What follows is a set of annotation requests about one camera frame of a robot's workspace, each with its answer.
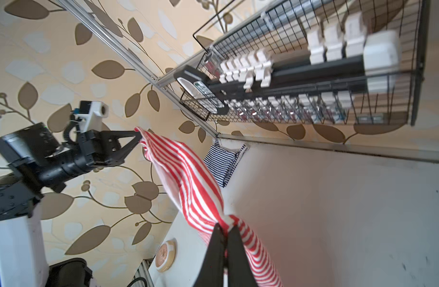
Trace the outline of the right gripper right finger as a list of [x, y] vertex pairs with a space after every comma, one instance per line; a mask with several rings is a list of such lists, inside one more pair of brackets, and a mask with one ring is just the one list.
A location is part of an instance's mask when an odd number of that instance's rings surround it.
[[238, 226], [234, 226], [227, 236], [227, 272], [229, 287], [258, 287]]

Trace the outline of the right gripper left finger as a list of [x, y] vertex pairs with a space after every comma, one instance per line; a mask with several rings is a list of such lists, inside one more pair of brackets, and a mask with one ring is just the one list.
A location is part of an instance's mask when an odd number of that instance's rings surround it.
[[194, 287], [223, 287], [227, 238], [216, 224]]

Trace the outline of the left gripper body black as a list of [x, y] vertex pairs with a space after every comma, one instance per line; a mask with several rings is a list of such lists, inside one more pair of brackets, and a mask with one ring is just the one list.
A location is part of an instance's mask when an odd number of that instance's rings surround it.
[[117, 132], [89, 130], [80, 133], [77, 135], [77, 146], [74, 162], [80, 169], [113, 167], [121, 163]]

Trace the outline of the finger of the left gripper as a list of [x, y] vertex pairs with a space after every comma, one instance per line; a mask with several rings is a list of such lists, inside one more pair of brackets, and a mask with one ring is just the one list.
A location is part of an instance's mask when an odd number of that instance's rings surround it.
[[113, 131], [111, 132], [112, 166], [119, 166], [125, 162], [126, 157], [140, 143], [142, 135], [136, 131]]

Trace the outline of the red white striped tank top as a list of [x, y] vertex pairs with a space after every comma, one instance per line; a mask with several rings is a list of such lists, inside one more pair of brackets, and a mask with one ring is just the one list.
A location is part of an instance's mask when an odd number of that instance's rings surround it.
[[145, 157], [152, 162], [163, 187], [188, 225], [209, 244], [216, 224], [227, 238], [238, 226], [249, 265], [258, 287], [280, 287], [280, 279], [269, 253], [260, 238], [242, 219], [224, 213], [220, 187], [203, 160], [186, 144], [148, 132], [140, 132]]

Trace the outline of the blue white striped tank top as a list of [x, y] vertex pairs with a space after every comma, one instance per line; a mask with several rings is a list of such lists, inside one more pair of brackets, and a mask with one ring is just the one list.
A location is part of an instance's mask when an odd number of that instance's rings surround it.
[[227, 186], [248, 149], [245, 144], [240, 149], [224, 148], [220, 140], [215, 139], [203, 161], [221, 188]]

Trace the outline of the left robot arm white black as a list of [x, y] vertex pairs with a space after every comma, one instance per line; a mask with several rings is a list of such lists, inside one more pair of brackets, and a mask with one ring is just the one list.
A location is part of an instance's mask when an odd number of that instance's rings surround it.
[[48, 265], [41, 191], [61, 194], [71, 179], [123, 164], [141, 139], [136, 131], [89, 130], [62, 146], [44, 123], [0, 137], [0, 155], [10, 169], [0, 177], [0, 287], [96, 286], [84, 259]]

